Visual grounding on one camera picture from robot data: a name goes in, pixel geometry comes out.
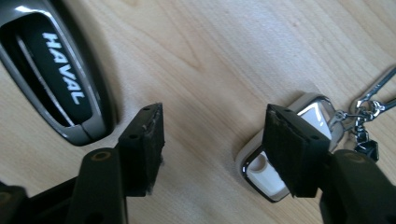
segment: haval logo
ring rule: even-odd
[[[59,50],[57,50],[62,48],[61,43],[56,42],[58,36],[56,34],[44,33],[43,37],[48,40],[47,47],[49,48],[49,52],[53,56],[53,61],[63,65],[59,68],[59,73],[63,76],[64,83],[66,83],[67,89],[70,91],[70,95],[74,103],[76,105],[79,105],[78,98],[85,97],[84,92],[82,92],[81,87],[76,82],[76,75],[69,71],[71,66],[66,56],[62,54]]]

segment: keychain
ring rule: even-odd
[[[396,66],[390,68],[382,75],[361,97],[353,101],[349,109],[349,114],[338,110],[329,122],[329,128],[336,123],[343,123],[344,130],[349,132],[349,139],[346,141],[346,149],[353,149],[365,154],[373,161],[379,160],[378,143],[370,139],[369,133],[364,127],[365,122],[373,121],[382,113],[387,112],[396,106],[396,98],[386,103],[372,100],[393,76],[396,74]]]
[[[355,150],[378,161],[378,143],[370,139],[364,123],[373,121],[396,106],[396,98],[386,103],[372,99],[395,74],[396,66],[393,66],[361,97],[353,101],[349,112],[335,110],[326,96],[312,92],[306,93],[288,109],[329,138],[330,152],[336,149],[345,133],[348,133],[346,149]],[[263,130],[260,130],[238,153],[235,162],[238,173],[250,186],[275,203],[286,197],[289,190],[265,155],[262,135]]]

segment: car key fob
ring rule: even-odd
[[[334,116],[335,109],[330,100],[324,95],[306,93],[289,109],[305,119],[313,127],[331,139],[329,150],[332,151],[344,136],[342,123],[336,123],[332,129],[328,122]],[[272,203],[278,202],[289,194],[285,183],[268,162],[262,148],[263,129],[261,129],[236,156],[238,173]]]
[[[0,2],[0,59],[44,120],[75,146],[111,133],[115,106],[62,1]]]

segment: screw hole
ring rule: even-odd
[[[101,213],[91,213],[85,218],[85,224],[98,224],[105,220]]]
[[[101,152],[98,152],[98,153],[94,154],[94,155],[91,157],[91,159],[92,159],[93,161],[105,161],[105,160],[107,160],[108,158],[110,158],[110,156],[111,156],[111,153],[110,153],[110,152],[108,152],[108,151],[101,151]]]

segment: light wooden surface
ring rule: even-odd
[[[269,203],[234,158],[267,104],[319,91],[348,109],[396,63],[394,1],[70,1],[117,97],[109,137],[72,147],[0,66],[0,179],[30,195],[75,176],[144,105],[163,102],[166,145],[153,195],[128,199],[131,223],[320,223],[318,199]],[[383,96],[396,94],[396,80]],[[396,109],[367,124],[396,184]]]

